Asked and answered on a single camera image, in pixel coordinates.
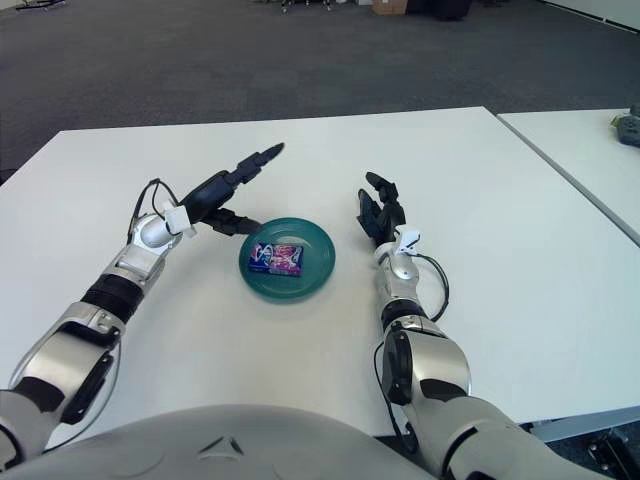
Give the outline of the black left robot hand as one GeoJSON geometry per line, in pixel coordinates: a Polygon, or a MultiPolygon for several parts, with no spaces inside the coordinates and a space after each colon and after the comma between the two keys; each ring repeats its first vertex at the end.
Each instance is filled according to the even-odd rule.
{"type": "Polygon", "coordinates": [[[263,152],[256,152],[242,160],[233,171],[222,170],[188,193],[180,202],[192,225],[204,223],[218,233],[252,235],[262,229],[262,224],[224,208],[241,184],[253,180],[262,168],[284,149],[283,142],[263,152]]]}

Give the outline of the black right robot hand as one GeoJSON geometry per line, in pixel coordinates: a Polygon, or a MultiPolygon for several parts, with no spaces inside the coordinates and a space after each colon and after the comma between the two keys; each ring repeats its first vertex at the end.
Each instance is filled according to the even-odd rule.
{"type": "Polygon", "coordinates": [[[357,220],[375,247],[379,247],[395,241],[395,229],[406,224],[406,217],[398,201],[399,193],[394,183],[373,172],[367,172],[365,179],[378,193],[379,201],[360,189],[357,220]]]}

